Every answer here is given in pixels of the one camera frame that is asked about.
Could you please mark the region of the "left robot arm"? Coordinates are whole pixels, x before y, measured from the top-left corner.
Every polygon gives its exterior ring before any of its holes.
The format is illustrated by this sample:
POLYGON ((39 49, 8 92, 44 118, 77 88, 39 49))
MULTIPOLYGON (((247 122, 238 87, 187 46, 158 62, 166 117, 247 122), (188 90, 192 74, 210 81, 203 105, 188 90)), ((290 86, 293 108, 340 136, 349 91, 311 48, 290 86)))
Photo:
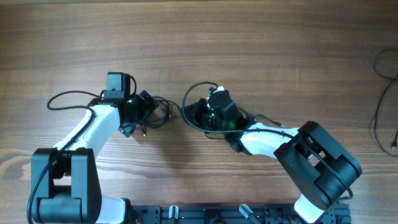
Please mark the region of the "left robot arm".
POLYGON ((51 148, 38 148, 31 157, 29 223, 140 223, 125 198, 101 193, 96 156, 119 131, 132 136, 157 105, 146 91, 137 92, 133 76, 107 74, 106 89, 84 106, 85 117, 51 148))

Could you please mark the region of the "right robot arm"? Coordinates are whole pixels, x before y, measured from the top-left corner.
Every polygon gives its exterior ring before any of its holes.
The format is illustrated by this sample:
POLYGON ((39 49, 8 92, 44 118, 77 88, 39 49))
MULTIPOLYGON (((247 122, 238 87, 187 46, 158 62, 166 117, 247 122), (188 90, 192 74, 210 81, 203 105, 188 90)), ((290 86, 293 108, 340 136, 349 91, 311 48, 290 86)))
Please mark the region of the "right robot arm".
POLYGON ((223 135, 236 152, 277 159, 301 192, 292 206, 292 222, 317 223, 338 202, 353 197, 351 185, 362 168, 317 122, 300 128, 266 126, 239 108, 223 87, 210 88, 207 98, 182 105, 181 115, 207 135, 223 135))

